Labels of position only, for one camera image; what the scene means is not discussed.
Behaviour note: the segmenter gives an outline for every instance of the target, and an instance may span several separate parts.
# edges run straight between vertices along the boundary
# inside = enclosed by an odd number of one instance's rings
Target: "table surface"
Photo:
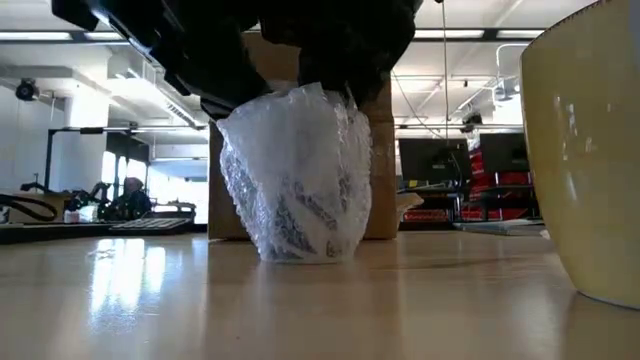
[[[553,244],[462,232],[344,265],[247,242],[0,247],[0,359],[633,359],[640,312],[577,295]]]

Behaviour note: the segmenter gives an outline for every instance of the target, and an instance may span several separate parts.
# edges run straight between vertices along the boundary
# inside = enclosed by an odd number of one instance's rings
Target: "clear plastic wrap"
[[[371,210],[371,134],[352,100],[316,83],[250,101],[217,126],[222,174],[261,259],[353,256]]]

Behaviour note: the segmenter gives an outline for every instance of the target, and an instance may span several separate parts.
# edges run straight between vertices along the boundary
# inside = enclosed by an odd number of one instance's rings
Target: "desk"
[[[405,233],[348,265],[246,242],[0,247],[1,359],[633,359],[640,312],[577,296],[542,238]]]

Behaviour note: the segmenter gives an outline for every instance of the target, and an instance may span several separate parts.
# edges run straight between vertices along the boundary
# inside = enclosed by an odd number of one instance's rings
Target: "computer monitor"
[[[471,178],[469,147],[465,139],[400,139],[400,162],[404,180],[460,181]],[[452,161],[455,157],[460,172]]]
[[[529,172],[523,133],[480,134],[485,173]]]

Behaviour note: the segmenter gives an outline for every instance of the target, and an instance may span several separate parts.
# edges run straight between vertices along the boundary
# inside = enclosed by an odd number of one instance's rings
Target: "yellow cup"
[[[542,214],[583,294],[640,309],[640,2],[601,0],[522,56]]]

